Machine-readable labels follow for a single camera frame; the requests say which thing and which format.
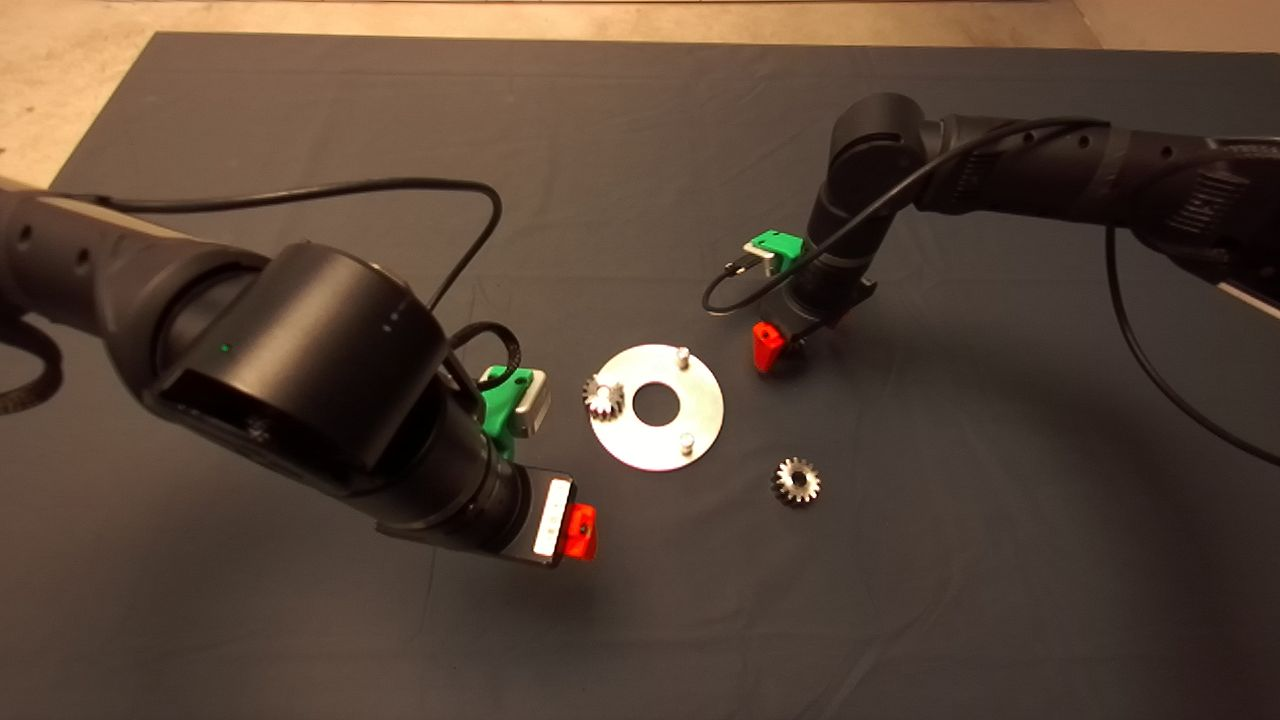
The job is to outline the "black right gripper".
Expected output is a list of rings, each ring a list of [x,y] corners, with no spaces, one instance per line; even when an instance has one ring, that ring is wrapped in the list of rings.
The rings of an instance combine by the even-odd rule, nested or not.
[[[837,325],[855,306],[870,299],[877,283],[863,270],[804,270],[785,288],[785,332],[800,341]],[[751,327],[751,364],[771,374],[788,347],[785,334],[769,322]]]

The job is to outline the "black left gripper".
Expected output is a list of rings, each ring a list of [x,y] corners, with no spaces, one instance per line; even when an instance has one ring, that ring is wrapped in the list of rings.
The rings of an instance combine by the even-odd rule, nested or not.
[[[557,568],[563,559],[593,561],[598,512],[575,503],[577,493],[567,473],[500,462],[460,509],[420,521],[380,521],[378,532],[538,568]]]

